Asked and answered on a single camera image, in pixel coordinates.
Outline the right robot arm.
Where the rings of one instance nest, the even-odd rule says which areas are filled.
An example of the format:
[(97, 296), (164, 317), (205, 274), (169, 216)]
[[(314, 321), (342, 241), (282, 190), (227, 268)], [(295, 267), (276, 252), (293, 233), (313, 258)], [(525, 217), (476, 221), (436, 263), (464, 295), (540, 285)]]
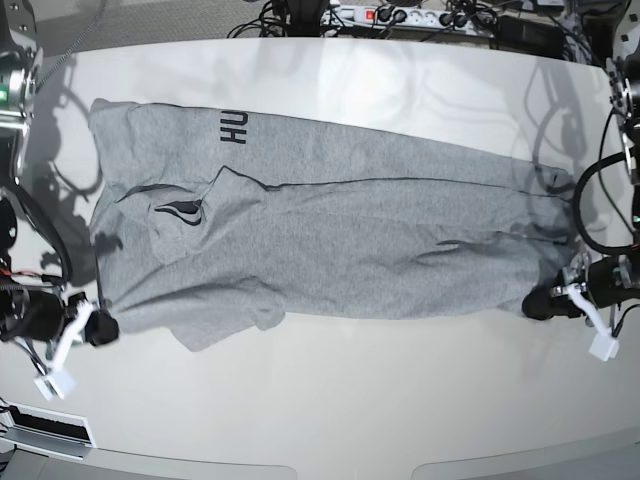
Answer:
[[(82, 293), (65, 301), (61, 291), (70, 283), (73, 268), (69, 251), (52, 221), (20, 183), (24, 167), (34, 100), (49, 78), (75, 53), (97, 26), (106, 8), (101, 1), (94, 17), (46, 74), (41, 73), (43, 49), (37, 39), (33, 6), (29, 1), (1, 3), (1, 341), (53, 342), (61, 338), (86, 300)], [(18, 223), (14, 204), (54, 250), (61, 263), (59, 275), (35, 273), (39, 283), (18, 283), (10, 249), (16, 243)]]

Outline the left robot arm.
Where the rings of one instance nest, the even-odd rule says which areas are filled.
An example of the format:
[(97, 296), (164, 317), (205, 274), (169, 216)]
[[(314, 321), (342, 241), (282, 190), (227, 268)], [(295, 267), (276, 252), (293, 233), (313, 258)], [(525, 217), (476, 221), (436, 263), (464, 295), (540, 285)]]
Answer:
[[(580, 176), (575, 185), (571, 210), (577, 233), (586, 246), (602, 255), (591, 262), (582, 256), (575, 266), (561, 269), (553, 282), (532, 290), (522, 302), (525, 316), (546, 321), (556, 316), (576, 318), (586, 313), (578, 306), (585, 301), (597, 310), (615, 308), (639, 298), (639, 3), (629, 1), (612, 30), (605, 72), (611, 87), (611, 110), (605, 122), (616, 122), (622, 150), (598, 159)], [(581, 213), (583, 193), (592, 177), (604, 187), (603, 171), (618, 163), (625, 166), (633, 189), (631, 211), (622, 213), (615, 202), (611, 206), (628, 228), (628, 245), (607, 246), (598, 243), (587, 231)]]

